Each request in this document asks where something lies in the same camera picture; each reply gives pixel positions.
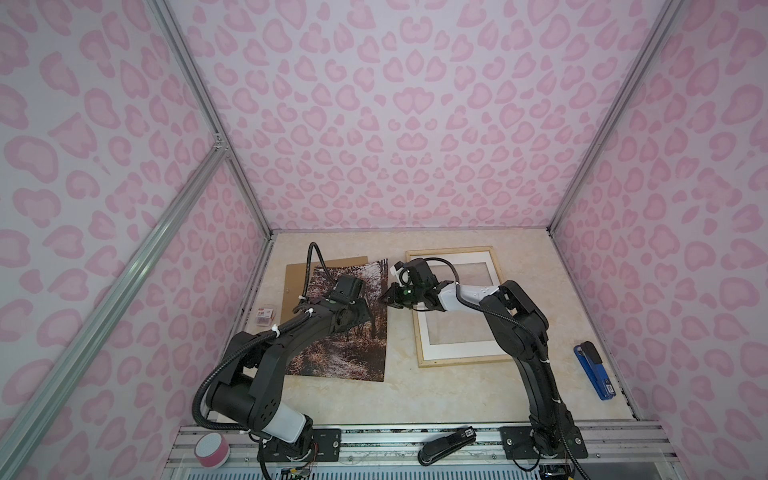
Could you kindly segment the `autumn forest photo print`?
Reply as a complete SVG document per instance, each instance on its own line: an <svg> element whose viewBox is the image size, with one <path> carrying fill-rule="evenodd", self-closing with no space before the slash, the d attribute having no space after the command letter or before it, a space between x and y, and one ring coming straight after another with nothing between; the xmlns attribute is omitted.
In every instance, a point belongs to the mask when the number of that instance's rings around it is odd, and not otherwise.
<svg viewBox="0 0 768 480"><path fill-rule="evenodd" d="M364 297L371 320L351 330L315 341L291 360L289 375L382 382L385 377L388 337L387 308L378 298L388 287L385 259L354 266L330 267L325 274L313 268L308 295L318 297L332 288L332 280L350 274L365 282Z"/></svg>

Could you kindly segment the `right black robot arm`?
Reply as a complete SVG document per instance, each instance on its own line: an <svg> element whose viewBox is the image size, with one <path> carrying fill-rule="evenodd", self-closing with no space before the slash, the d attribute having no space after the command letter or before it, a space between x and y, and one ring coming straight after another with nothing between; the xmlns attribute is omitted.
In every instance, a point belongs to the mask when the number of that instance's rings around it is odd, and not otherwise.
<svg viewBox="0 0 768 480"><path fill-rule="evenodd" d="M517 282L467 285L456 267L439 257L398 262L393 271L397 280L379 297L388 307L484 316L495 342L518 369L529 403L532 446L541 456L563 454L576 461L587 456L551 366L548 319Z"/></svg>

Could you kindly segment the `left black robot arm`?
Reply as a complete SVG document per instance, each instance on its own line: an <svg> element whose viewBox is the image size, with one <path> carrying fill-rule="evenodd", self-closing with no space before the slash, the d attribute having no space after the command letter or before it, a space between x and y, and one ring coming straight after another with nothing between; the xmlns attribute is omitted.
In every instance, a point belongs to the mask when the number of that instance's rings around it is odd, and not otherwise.
<svg viewBox="0 0 768 480"><path fill-rule="evenodd" d="M208 430L230 428L207 419L202 412L207 407L273 443L288 458L308 455L312 420L282 402L287 367L312 343L372 319L364 287L363 280L343 274L325 296L301 303L291 320L258 334L236 334L194 395L194 422Z"/></svg>

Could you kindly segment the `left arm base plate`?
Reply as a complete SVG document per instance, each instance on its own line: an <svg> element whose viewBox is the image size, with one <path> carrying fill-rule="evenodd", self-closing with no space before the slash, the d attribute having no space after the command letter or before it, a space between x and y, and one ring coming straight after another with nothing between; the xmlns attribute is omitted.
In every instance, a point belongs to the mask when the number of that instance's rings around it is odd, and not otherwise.
<svg viewBox="0 0 768 480"><path fill-rule="evenodd" d="M295 442L277 437L259 447L257 458L264 462L336 462L340 456L341 430L312 426L305 428Z"/></svg>

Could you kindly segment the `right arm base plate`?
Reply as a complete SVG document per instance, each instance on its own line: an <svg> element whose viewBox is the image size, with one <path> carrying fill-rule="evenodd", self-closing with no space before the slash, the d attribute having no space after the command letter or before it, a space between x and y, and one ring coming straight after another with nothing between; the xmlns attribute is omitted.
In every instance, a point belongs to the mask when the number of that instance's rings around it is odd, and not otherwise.
<svg viewBox="0 0 768 480"><path fill-rule="evenodd" d="M578 427L567 427L563 435L537 432L531 426L503 426L499 429L507 460L586 459L589 454Z"/></svg>

